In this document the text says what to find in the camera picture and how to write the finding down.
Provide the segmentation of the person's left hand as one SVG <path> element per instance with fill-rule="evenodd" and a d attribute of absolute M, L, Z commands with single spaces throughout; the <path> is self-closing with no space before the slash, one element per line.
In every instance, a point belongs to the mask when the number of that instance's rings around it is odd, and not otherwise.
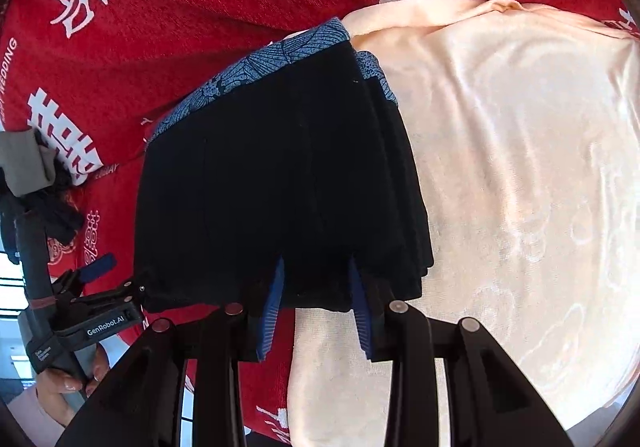
<path fill-rule="evenodd" d="M 85 389 L 86 394 L 90 396 L 110 369 L 107 353 L 103 346 L 98 344 L 96 345 L 96 355 L 93 358 L 92 378 L 86 384 L 58 369 L 43 371 L 36 378 L 36 393 L 39 404 L 56 423 L 67 427 L 73 420 L 75 412 L 64 396 L 80 392 L 81 389 Z"/>

